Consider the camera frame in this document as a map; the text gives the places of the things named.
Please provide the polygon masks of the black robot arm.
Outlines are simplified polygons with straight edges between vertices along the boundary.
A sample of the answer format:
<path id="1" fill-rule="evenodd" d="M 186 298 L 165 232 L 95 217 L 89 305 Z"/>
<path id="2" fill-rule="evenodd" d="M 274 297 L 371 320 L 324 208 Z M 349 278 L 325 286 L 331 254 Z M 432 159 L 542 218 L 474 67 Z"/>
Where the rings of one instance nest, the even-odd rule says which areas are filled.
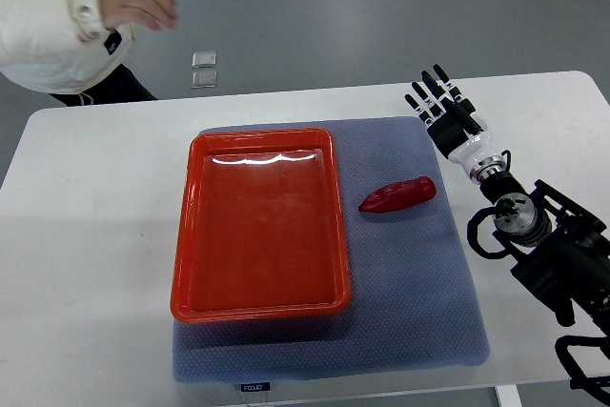
<path id="1" fill-rule="evenodd" d="M 555 343 L 559 362 L 574 390 L 609 402 L 608 376 L 588 376 L 570 350 L 596 348 L 609 354 L 609 241 L 605 224 L 542 180 L 526 192 L 511 174 L 511 154 L 498 152 L 471 101 L 440 65 L 423 71 L 405 99 L 424 122 L 437 150 L 478 185 L 489 206 L 467 224 L 470 247 L 485 259 L 516 260 L 512 276 L 571 327 L 580 307 L 600 336 L 562 336 Z"/>

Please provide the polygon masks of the person's bare hand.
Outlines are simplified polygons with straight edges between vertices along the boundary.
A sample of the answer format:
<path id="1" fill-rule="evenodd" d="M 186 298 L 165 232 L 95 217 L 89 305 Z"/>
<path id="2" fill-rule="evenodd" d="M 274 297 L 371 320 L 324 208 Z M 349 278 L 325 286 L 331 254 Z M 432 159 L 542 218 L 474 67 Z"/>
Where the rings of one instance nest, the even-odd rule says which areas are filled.
<path id="1" fill-rule="evenodd" d="M 176 0 L 99 0 L 106 30 L 134 23 L 151 31 L 174 29 L 178 21 Z"/>

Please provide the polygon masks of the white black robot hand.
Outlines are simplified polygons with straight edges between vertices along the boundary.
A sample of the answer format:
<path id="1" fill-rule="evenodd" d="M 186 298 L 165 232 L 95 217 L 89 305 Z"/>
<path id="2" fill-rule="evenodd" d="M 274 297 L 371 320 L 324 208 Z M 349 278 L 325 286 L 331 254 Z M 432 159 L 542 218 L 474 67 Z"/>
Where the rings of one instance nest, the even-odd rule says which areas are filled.
<path id="1" fill-rule="evenodd" d="M 437 150 L 450 162 L 459 165 L 474 183 L 482 183 L 492 174 L 504 172 L 505 159 L 493 147 L 493 136 L 476 114 L 473 104 L 464 100 L 458 86 L 439 64 L 434 64 L 433 70 L 447 92 L 459 103 L 448 97 L 446 90 L 427 71 L 421 72 L 422 82 L 437 102 L 418 82 L 413 82 L 412 88 L 432 117 L 411 94 L 406 93 L 404 98 L 427 126 Z"/>

